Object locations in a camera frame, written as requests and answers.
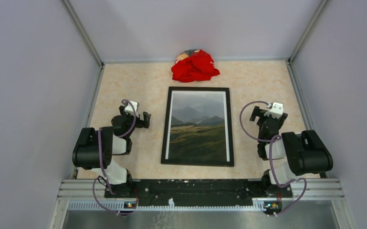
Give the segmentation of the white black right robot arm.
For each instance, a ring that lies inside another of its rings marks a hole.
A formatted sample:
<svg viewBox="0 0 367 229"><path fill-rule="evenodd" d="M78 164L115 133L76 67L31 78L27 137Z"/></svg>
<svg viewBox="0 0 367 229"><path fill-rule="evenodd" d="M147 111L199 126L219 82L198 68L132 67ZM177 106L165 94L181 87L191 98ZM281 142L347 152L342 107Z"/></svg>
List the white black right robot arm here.
<svg viewBox="0 0 367 229"><path fill-rule="evenodd" d="M257 153L264 161L286 159L274 171L266 170L261 178L261 191L273 197L280 191L280 185L288 186L304 174L320 174L333 168L333 158L315 130L304 130L299 134L283 132L279 134L287 114L263 110L255 106L250 121L256 121L259 128Z"/></svg>

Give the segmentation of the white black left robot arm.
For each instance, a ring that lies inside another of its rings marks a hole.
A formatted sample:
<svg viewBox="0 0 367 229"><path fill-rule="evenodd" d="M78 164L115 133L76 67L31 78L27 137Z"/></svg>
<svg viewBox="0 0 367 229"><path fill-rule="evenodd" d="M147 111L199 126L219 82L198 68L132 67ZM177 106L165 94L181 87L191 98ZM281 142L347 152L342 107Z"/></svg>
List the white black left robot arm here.
<svg viewBox="0 0 367 229"><path fill-rule="evenodd" d="M132 149L132 132L150 127L151 114L137 113L130 106L120 106L120 114L111 120L110 126L98 130L83 128L75 144L72 161L76 167L96 172L105 182L108 198L129 197L135 191L130 172L121 167L114 156L129 155Z"/></svg>

